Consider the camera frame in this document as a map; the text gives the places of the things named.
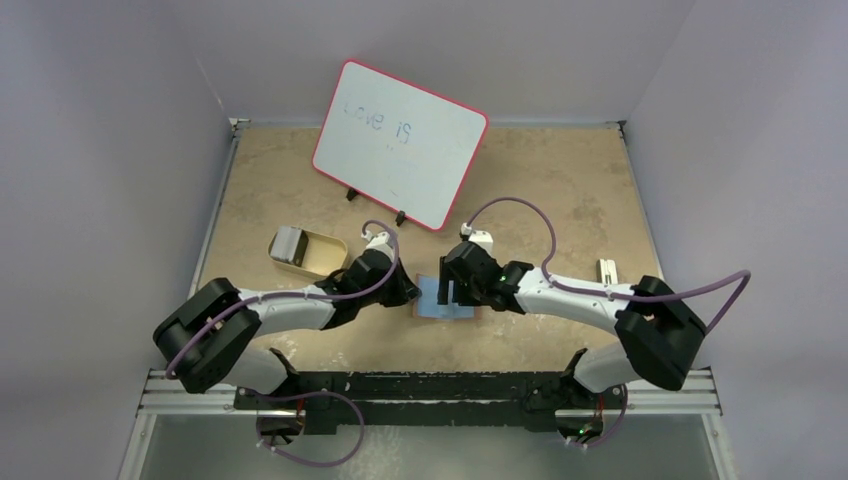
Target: wooden table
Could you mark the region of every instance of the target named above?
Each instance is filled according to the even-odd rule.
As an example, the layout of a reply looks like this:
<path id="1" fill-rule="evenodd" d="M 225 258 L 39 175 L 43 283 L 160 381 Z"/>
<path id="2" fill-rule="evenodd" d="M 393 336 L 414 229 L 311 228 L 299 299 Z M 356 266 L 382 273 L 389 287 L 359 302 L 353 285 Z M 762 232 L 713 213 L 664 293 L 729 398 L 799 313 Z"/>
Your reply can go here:
<path id="1" fill-rule="evenodd" d="M 312 168 L 313 128 L 249 128 L 243 134 L 212 235 L 201 284 L 224 276 L 255 290 L 311 281 L 283 273 L 268 257 L 280 225 L 343 239 L 351 257 L 365 246 L 362 223 L 392 224 L 390 212 Z M 619 281 L 656 275 L 627 154 L 617 130 L 492 128 L 478 152 L 446 228 L 432 233 L 406 222 L 401 258 L 411 278 L 438 274 L 438 258 L 458 242 L 459 226 L 484 202 L 502 195 L 537 204 L 554 222 L 559 250 L 551 271 L 596 280 L 596 262 L 611 258 Z M 501 263 L 539 265 L 550 248 L 544 223 L 526 207 L 501 203 L 474 226 L 495 238 Z M 325 332 L 292 331 L 256 339 L 284 352 L 302 370 L 517 371 L 559 370 L 575 350 L 613 338 L 597 329 L 544 315 L 484 310 L 481 319 L 412 317 L 409 306 L 363 309 L 353 322 Z"/>

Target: white wall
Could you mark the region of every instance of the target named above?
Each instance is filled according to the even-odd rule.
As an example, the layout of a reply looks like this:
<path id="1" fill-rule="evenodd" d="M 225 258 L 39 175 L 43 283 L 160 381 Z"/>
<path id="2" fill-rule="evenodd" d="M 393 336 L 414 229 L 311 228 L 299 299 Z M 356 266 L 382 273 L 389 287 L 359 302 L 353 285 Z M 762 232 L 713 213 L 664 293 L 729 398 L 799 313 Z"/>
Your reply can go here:
<path id="1" fill-rule="evenodd" d="M 319 123 L 356 57 L 495 121 L 627 117 L 694 0 L 171 0 L 231 117 Z"/>
<path id="2" fill-rule="evenodd" d="M 700 0 L 627 128 L 672 283 L 753 271 L 706 352 L 744 478 L 848 478 L 846 26 L 844 0 Z"/>
<path id="3" fill-rule="evenodd" d="M 0 2 L 0 478 L 115 478 L 228 124 L 158 0 Z"/>

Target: whiteboard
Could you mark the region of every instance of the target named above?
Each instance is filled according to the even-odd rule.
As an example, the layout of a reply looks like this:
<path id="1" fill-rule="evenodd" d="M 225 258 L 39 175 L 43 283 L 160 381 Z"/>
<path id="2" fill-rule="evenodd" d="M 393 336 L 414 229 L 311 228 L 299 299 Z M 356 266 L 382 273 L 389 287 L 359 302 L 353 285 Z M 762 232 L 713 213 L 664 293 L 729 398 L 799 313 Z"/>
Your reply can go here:
<path id="1" fill-rule="evenodd" d="M 312 165 L 440 230 L 488 126 L 480 111 L 348 60 Z"/>

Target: blue sponge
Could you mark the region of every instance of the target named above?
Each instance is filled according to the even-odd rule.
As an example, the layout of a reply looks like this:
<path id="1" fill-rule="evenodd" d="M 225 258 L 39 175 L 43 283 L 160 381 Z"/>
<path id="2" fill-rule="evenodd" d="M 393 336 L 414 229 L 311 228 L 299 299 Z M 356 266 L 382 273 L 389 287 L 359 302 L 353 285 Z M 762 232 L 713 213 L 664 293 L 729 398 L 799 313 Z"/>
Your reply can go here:
<path id="1" fill-rule="evenodd" d="M 450 302 L 447 305 L 439 305 L 437 296 L 439 292 L 439 279 L 434 277 L 418 276 L 418 288 L 421 296 L 415 306 L 415 313 L 419 317 L 438 318 L 441 320 L 453 320 L 456 318 L 474 318 L 474 307 L 462 307 Z"/>

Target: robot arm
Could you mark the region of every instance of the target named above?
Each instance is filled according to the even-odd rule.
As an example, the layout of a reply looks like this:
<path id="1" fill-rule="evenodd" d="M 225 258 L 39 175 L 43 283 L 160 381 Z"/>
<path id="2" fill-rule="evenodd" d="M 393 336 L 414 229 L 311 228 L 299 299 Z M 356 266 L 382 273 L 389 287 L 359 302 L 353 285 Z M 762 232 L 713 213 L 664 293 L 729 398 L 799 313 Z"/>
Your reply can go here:
<path id="1" fill-rule="evenodd" d="M 569 374 L 590 392 L 645 379 L 666 390 L 680 390 L 706 336 L 704 323 L 682 301 L 638 303 L 578 295 L 555 288 L 540 268 L 511 261 L 501 266 L 492 257 L 490 234 L 471 232 L 440 260 L 439 303 L 486 305 L 496 311 L 554 315 L 616 335 L 619 342 L 581 350 Z M 659 296 L 673 293 L 662 280 L 645 276 L 637 285 L 604 285 L 552 276 L 557 283 L 608 294 Z"/>
<path id="2" fill-rule="evenodd" d="M 306 288 L 258 292 L 239 290 L 225 278 L 214 279 L 159 325 L 153 341 L 169 362 L 185 350 L 174 372 L 189 393 L 205 392 L 219 382 L 263 394 L 276 392 L 294 379 L 297 371 L 279 351 L 251 346 L 250 340 L 288 330 L 328 330 L 350 322 L 360 309 L 374 303 L 384 307 L 409 303 L 420 290 L 400 259 L 379 288 L 352 298 L 386 276 L 394 255 L 390 237 L 383 232 L 370 240 L 348 269 Z M 250 299 L 255 300 L 236 307 Z M 189 346 L 210 318 L 230 308 L 235 311 Z"/>

